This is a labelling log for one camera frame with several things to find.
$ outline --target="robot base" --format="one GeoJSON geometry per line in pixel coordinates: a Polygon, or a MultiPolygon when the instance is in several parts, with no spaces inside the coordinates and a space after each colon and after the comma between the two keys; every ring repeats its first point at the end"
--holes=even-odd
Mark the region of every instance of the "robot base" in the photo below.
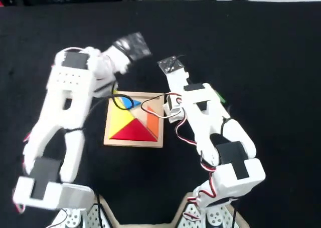
{"type": "MultiPolygon", "coordinates": [[[[163,224],[120,224],[115,218],[113,212],[111,211],[109,205],[104,200],[103,197],[100,197],[102,209],[101,209],[101,219],[102,224],[105,227],[103,228],[201,228],[200,221],[192,222],[186,220],[183,216],[183,212],[188,212],[190,214],[199,216],[198,210],[193,204],[187,203],[186,198],[192,196],[192,193],[187,193],[183,198],[176,215],[171,223],[163,224]]],[[[233,218],[233,207],[231,205],[222,206],[222,207],[213,207],[209,210],[209,219],[206,224],[206,228],[230,228],[232,225],[233,218]]],[[[55,220],[52,224],[57,224],[66,217],[65,212],[62,210],[58,213],[55,220]]],[[[60,225],[55,226],[54,228],[100,228],[98,220],[98,205],[94,204],[90,211],[86,214],[83,214],[84,219],[82,222],[79,220],[75,214],[68,214],[68,218],[60,225]]],[[[236,222],[234,228],[249,228],[248,223],[243,219],[243,217],[237,213],[236,222]]]]}
{"type": "MultiPolygon", "coordinates": [[[[81,212],[78,209],[67,210],[67,218],[66,213],[61,210],[57,214],[54,221],[51,223],[53,228],[100,228],[100,223],[98,219],[98,204],[94,204],[89,211],[81,212]]],[[[102,221],[103,228],[112,228],[111,223],[108,220],[108,217],[105,213],[104,208],[101,206],[100,217],[102,221]]]]}
{"type": "MultiPolygon", "coordinates": [[[[196,206],[192,203],[187,203],[185,205],[184,211],[189,214],[192,214],[194,216],[200,217],[200,213],[196,206]]],[[[229,210],[226,208],[226,206],[221,207],[212,207],[207,209],[207,215],[205,226],[201,225],[201,221],[190,221],[185,219],[182,215],[176,225],[176,228],[200,228],[200,227],[206,227],[206,228],[231,228],[232,227],[232,220],[233,220],[233,213],[230,213],[229,210]]],[[[237,224],[237,221],[235,221],[234,228],[240,228],[240,226],[237,224]]]]}

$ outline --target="black cloth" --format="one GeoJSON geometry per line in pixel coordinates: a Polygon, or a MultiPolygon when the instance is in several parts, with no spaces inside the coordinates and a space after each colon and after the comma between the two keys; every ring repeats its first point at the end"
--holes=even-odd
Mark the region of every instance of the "black cloth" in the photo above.
{"type": "MultiPolygon", "coordinates": [[[[251,227],[317,227],[321,3],[126,2],[0,9],[2,227],[44,227],[52,211],[19,216],[12,188],[22,139],[39,117],[54,55],[65,47],[107,49],[141,32],[153,56],[119,79],[120,90],[167,92],[157,61],[184,54],[194,83],[210,83],[256,144],[266,180],[240,203],[251,227]]],[[[120,223],[170,222],[208,175],[195,148],[165,121],[164,147],[103,146],[106,104],[90,117],[76,183],[90,185],[120,223]]],[[[188,125],[182,132],[192,137],[188,125]]],[[[63,155],[58,133],[45,155],[63,155]]]]}

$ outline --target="tangram puzzle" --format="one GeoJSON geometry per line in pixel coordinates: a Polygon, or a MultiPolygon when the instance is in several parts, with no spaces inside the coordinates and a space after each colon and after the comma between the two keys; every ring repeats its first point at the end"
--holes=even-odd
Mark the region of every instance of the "tangram puzzle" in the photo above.
{"type": "MultiPolygon", "coordinates": [[[[141,109],[141,103],[153,98],[159,93],[118,92],[126,94],[134,101],[130,110],[119,109],[110,99],[108,103],[107,121],[105,129],[105,145],[162,147],[164,120],[141,109]]],[[[131,106],[131,101],[124,97],[115,98],[119,107],[131,106]]],[[[150,100],[144,104],[147,110],[160,116],[163,112],[164,97],[150,100]]]]}

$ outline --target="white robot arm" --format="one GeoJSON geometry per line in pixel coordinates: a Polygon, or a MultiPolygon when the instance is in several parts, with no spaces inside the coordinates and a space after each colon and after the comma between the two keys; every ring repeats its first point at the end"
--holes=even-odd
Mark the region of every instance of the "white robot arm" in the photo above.
{"type": "Polygon", "coordinates": [[[198,186],[194,197],[189,198],[200,209],[202,220],[208,207],[229,204],[250,192],[265,179],[265,172],[255,158],[253,141],[230,117],[215,90],[207,83],[189,83],[189,74],[175,56],[159,61],[158,65],[167,77],[171,92],[181,95],[179,99],[168,96],[164,104],[168,116],[182,110],[169,121],[188,121],[201,165],[210,172],[209,180],[198,186]],[[221,134],[230,142],[215,145],[213,134],[221,134]]]}
{"type": "Polygon", "coordinates": [[[45,209],[92,206],[94,192],[72,184],[82,156],[82,128],[92,98],[110,95],[116,81],[114,74],[126,73],[130,63],[148,55],[150,51],[140,33],[117,40],[103,53],[92,47],[71,47],[56,54],[39,120],[26,138],[23,154],[27,177],[18,179],[15,203],[45,209]],[[71,105],[64,110],[67,99],[71,99],[71,105]],[[42,157],[59,129],[65,130],[63,162],[42,157]]]}

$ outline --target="wooden base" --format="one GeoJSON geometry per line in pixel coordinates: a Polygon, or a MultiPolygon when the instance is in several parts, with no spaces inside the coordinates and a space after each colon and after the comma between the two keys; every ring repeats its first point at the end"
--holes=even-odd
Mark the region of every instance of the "wooden base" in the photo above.
{"type": "MultiPolygon", "coordinates": [[[[131,97],[134,100],[143,102],[147,99],[151,99],[155,96],[160,95],[161,93],[144,93],[144,92],[123,92],[119,91],[118,94],[125,94],[131,97]]],[[[163,110],[164,96],[160,96],[157,99],[150,100],[144,104],[144,108],[147,109],[147,106],[152,107],[153,111],[160,116],[164,115],[163,110]]],[[[135,141],[135,140],[120,140],[120,139],[111,139],[108,136],[110,129],[110,120],[112,116],[111,108],[112,105],[108,105],[107,111],[107,121],[104,137],[104,145],[115,145],[115,146],[134,146],[134,147],[151,147],[151,148],[162,148],[163,147],[163,135],[164,135],[164,120],[158,119],[158,136],[157,141],[135,141]]],[[[147,125],[147,113],[144,112],[140,107],[133,108],[130,110],[132,115],[137,118],[145,127],[147,125]]]]}
{"type": "MultiPolygon", "coordinates": [[[[109,221],[111,222],[113,228],[175,228],[177,222],[179,221],[179,219],[182,215],[183,209],[187,203],[186,198],[188,196],[193,196],[193,194],[187,193],[185,195],[185,197],[183,198],[172,222],[171,223],[163,223],[163,224],[120,224],[117,221],[116,217],[114,216],[109,205],[107,204],[107,202],[105,201],[105,199],[103,197],[100,197],[100,202],[101,202],[102,206],[104,207],[106,214],[107,214],[109,221]]],[[[231,213],[231,215],[233,215],[234,208],[230,204],[227,205],[226,208],[231,213]]],[[[240,228],[249,228],[250,227],[249,224],[239,214],[239,212],[236,213],[236,223],[238,224],[238,226],[240,228]]]]}

